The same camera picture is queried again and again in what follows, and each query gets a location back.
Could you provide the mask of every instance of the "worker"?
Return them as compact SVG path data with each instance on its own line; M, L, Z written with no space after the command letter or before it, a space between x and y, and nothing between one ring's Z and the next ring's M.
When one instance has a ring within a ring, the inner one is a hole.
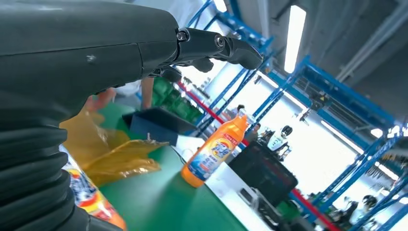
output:
M238 115L238 112L241 109L245 109L245 106L242 104L239 104L236 108L232 109L232 110L225 110L226 113L224 114L225 117L227 117L228 120L232 120L233 118L235 118Z
M90 111L96 111L104 108L113 99L117 103L126 104L128 106L136 106L136 93L141 88L142 101L141 109L147 109L152 106L154 78L147 77L142 80L127 83L119 88L109 88L101 92L94 98L90 96L86 102L86 108Z
M258 130L261 128L261 124L257 123L255 127L248 134L245 135L244 139L248 142L256 141L258 139Z

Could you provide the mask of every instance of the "orange detergent bottle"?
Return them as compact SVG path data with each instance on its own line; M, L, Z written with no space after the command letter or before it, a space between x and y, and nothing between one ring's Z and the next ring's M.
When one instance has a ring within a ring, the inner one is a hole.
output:
M184 165L181 170L184 180L195 188L202 186L243 140L245 130L253 121L253 117L241 109L234 119L222 124Z

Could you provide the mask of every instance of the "green table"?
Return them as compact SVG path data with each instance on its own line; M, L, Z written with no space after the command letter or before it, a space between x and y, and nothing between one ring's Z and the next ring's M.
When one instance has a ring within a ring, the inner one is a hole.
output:
M104 128L125 131L132 139L144 139L127 129L121 115L134 111L110 104L100 113ZM194 189L180 176L177 153L169 146L149 154L162 170L105 185L101 192L124 218L129 231L245 231L245 227L206 187Z

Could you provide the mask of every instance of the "robotic hand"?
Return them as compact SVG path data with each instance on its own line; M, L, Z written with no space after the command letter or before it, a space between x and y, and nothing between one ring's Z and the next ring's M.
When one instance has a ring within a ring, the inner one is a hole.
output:
M61 170L59 124L90 95L173 64L262 62L245 42L179 29L168 12L126 3L3 0L0 29L0 230L117 230L75 206Z

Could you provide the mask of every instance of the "red rail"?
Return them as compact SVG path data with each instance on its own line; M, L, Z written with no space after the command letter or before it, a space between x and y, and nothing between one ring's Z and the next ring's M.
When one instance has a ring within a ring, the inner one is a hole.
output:
M201 108L203 108L205 111L207 111L207 113L209 113L214 119L216 119L218 122L220 122L221 124L224 123L224 121L217 116L217 114L215 114L210 108L208 108L207 106L205 106L200 99L197 98L197 96L195 96L193 93L187 91L186 87L182 84L182 83L178 83L178 86L186 93L186 95L188 95L190 98L192 98ZM243 140L242 143L245 146L248 146L248 141L247 140ZM317 218L319 218L326 226L327 228L329 228L330 231L339 231L339 229L333 225L332 223L330 223L330 221L324 217L308 200L306 200L299 192L297 189L292 190L293 195L300 201L302 202L302 204L310 210L310 212L313 213L313 215L315 215Z

